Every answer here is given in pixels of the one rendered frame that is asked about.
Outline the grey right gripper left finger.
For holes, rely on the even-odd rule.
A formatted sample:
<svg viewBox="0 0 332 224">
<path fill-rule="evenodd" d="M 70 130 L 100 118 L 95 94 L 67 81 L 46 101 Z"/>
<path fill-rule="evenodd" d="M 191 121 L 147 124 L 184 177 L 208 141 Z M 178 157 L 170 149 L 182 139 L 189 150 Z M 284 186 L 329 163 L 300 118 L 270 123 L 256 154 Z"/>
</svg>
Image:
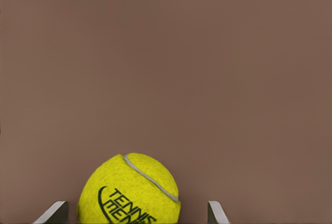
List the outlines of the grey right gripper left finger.
<svg viewBox="0 0 332 224">
<path fill-rule="evenodd" d="M 32 224 L 68 224 L 68 202 L 56 201 Z"/>
</svg>

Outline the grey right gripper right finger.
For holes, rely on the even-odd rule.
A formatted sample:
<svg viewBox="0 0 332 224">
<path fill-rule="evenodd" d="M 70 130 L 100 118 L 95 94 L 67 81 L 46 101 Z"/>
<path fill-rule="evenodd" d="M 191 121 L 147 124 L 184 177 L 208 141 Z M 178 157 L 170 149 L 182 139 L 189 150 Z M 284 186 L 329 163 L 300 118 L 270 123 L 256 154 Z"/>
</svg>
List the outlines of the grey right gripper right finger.
<svg viewBox="0 0 332 224">
<path fill-rule="evenodd" d="M 208 201 L 207 206 L 208 224 L 229 224 L 229 220 L 218 201 Z"/>
</svg>

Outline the yellow tennis ball black print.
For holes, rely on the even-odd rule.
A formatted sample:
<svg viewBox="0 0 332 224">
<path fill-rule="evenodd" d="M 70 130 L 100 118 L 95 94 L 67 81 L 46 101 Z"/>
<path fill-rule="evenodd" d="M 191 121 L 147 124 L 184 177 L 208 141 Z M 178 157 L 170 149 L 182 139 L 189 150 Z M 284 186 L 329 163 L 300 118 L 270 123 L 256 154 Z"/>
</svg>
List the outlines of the yellow tennis ball black print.
<svg viewBox="0 0 332 224">
<path fill-rule="evenodd" d="M 176 224 L 181 211 L 177 184 L 156 159 L 116 155 L 86 182 L 77 204 L 79 224 Z"/>
</svg>

